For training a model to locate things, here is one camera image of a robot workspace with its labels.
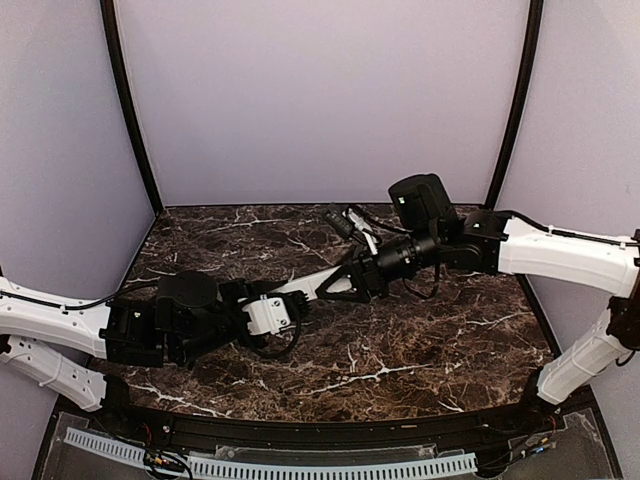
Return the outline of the white remote control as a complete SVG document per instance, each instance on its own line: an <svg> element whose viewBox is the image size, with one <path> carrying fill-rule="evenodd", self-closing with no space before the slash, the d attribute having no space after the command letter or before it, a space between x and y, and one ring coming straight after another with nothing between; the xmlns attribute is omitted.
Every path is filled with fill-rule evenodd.
<svg viewBox="0 0 640 480"><path fill-rule="evenodd" d="M302 291L305 293L309 300L318 299L315 294L316 288L320 283L325 280L337 267L332 267L313 273L310 275L295 278L279 288L274 289L276 293L290 293L294 291Z"/></svg>

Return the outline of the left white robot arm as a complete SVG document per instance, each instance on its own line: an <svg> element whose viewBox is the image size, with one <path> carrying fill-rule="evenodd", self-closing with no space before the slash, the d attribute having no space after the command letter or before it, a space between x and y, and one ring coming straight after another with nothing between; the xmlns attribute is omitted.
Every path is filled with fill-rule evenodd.
<svg viewBox="0 0 640 480"><path fill-rule="evenodd" d="M191 367L233 341L266 352L264 338L288 325L286 299L270 284L218 284L185 271L133 285L99 300L45 294L2 279L1 360L40 386L95 412L120 436L141 427L126 383L59 352L69 347L110 363Z"/></svg>

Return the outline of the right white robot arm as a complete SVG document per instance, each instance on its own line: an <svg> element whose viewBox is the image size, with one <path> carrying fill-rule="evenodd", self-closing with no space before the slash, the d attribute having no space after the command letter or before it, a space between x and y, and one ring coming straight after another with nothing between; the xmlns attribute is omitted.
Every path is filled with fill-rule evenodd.
<svg viewBox="0 0 640 480"><path fill-rule="evenodd" d="M395 280L447 266L483 274L536 275L609 293L607 307L571 348L536 377L536 395L510 413L521 434L534 432L611 363L639 349L639 238L562 230L514 211L476 210L460 217L441 179L418 174L396 182L389 196L403 235L337 267L315 294L367 303Z"/></svg>

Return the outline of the black front rail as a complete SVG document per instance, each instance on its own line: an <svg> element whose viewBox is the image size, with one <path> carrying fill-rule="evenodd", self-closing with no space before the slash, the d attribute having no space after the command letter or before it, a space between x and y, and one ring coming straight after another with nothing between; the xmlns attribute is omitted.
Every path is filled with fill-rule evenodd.
<svg viewBox="0 0 640 480"><path fill-rule="evenodd" d="M588 387L558 407L520 403L435 417L338 423L287 423L216 419L138 406L99 411L108 432L171 451L214 451L218 447L292 450L356 450L434 444L439 450L504 449L508 441L568 425L566 417L596 410Z"/></svg>

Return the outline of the left black frame post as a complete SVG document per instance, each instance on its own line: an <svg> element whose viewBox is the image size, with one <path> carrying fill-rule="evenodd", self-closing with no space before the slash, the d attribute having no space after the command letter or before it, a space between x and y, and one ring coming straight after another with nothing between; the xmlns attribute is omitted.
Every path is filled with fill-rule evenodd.
<svg viewBox="0 0 640 480"><path fill-rule="evenodd" d="M163 212L164 205L152 172L136 107L134 105L116 15L116 2L112 0L101 0L99 4L107 51L122 116L146 197L154 216L157 217Z"/></svg>

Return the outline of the black frame post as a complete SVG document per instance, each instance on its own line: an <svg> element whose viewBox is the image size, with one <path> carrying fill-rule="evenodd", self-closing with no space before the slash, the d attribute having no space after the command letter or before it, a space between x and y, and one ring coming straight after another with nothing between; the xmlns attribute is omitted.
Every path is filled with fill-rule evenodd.
<svg viewBox="0 0 640 480"><path fill-rule="evenodd" d="M531 0L529 2L521 58L519 61L512 102L496 164L483 204L486 209L493 210L497 206L500 195L503 191L521 121L524 115L530 81L535 65L543 11L543 0Z"/></svg>
<svg viewBox="0 0 640 480"><path fill-rule="evenodd" d="M134 105L116 15L116 2L112 0L101 0L99 4L107 51L122 116L146 197L154 216L157 217L163 212L164 205L152 172L136 107Z"/></svg>

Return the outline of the right black frame post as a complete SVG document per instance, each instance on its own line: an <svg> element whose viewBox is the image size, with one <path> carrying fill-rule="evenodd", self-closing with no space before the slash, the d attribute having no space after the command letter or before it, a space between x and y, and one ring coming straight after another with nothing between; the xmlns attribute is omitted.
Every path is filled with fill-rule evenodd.
<svg viewBox="0 0 640 480"><path fill-rule="evenodd" d="M497 206L500 195L503 191L521 121L524 115L530 81L535 65L543 11L543 0L531 0L529 2L521 58L519 61L512 102L496 164L483 204L486 209L493 210Z"/></svg>

